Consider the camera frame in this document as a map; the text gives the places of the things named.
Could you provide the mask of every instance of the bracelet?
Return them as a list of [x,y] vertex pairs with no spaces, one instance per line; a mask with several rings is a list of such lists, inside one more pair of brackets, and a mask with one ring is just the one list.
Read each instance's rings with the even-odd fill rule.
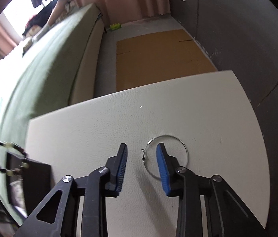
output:
[[142,160],[143,160],[143,164],[144,164],[144,167],[146,168],[147,172],[154,178],[154,179],[157,179],[157,180],[161,180],[160,177],[157,177],[156,175],[154,175],[153,173],[151,173],[148,169],[148,167],[146,166],[146,158],[145,158],[145,155],[146,155],[146,150],[149,148],[149,145],[151,144],[151,142],[153,142],[154,140],[160,138],[160,137],[171,137],[171,138],[174,138],[175,140],[179,141],[185,148],[185,151],[186,151],[186,156],[187,156],[187,162],[186,162],[186,165],[184,167],[187,167],[188,165],[188,161],[189,161],[189,153],[188,153],[188,149],[185,145],[185,143],[183,143],[183,141],[173,135],[170,135],[170,134],[163,134],[163,135],[159,135],[157,137],[154,137],[152,138],[150,141],[148,141],[148,143],[146,144],[146,148],[145,149],[141,149],[141,151],[143,152],[143,156],[142,156]]
[[27,158],[27,153],[25,152],[25,150],[22,147],[20,147],[19,145],[15,144],[15,143],[11,143],[11,142],[0,142],[0,146],[6,147],[6,148],[13,148],[24,156],[24,158],[22,159],[22,163],[21,163],[21,165],[19,165],[18,168],[10,170],[10,169],[6,169],[6,168],[2,168],[0,166],[0,172],[6,173],[8,176],[21,175],[22,170],[25,168],[28,168],[28,158]]

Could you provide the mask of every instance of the green toy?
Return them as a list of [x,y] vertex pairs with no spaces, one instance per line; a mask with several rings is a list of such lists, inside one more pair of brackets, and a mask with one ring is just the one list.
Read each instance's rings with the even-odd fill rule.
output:
[[121,24],[120,23],[112,24],[109,26],[109,28],[111,29],[111,31],[114,31],[116,29],[121,28]]

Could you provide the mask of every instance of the bed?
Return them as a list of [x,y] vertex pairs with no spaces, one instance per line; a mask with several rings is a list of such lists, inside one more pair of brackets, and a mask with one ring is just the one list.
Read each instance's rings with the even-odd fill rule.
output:
[[[93,98],[103,30],[101,12],[89,4],[53,27],[24,56],[20,43],[0,60],[0,141],[24,146],[30,119]],[[5,167],[3,149],[0,165]],[[0,173],[0,196],[9,207],[4,186]]]

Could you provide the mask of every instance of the metal screw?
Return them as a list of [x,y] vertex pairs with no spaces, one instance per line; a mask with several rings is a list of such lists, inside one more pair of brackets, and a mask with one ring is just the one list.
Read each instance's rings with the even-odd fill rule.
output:
[[69,182],[72,181],[72,179],[73,179],[72,176],[70,176],[70,175],[65,175],[65,176],[62,178],[62,181],[65,182],[65,183],[69,183]]
[[185,167],[183,167],[183,166],[180,166],[180,167],[178,167],[178,168],[176,169],[176,171],[179,172],[179,173],[185,173],[186,170],[187,170],[187,168],[185,168]]
[[99,168],[99,172],[100,172],[101,174],[104,174],[104,173],[106,173],[107,171],[108,171],[108,168],[105,167],[105,166]]
[[222,181],[222,177],[220,175],[214,175],[213,176],[213,180],[216,182],[221,182]]

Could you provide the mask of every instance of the gray floor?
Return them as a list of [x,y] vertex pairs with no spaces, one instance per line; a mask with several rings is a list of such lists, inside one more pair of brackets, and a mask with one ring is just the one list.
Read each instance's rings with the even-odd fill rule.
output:
[[106,34],[104,33],[97,62],[94,97],[116,92],[117,41],[145,34],[182,28],[183,27],[172,18],[171,15],[163,15],[126,23],[118,30],[107,31]]

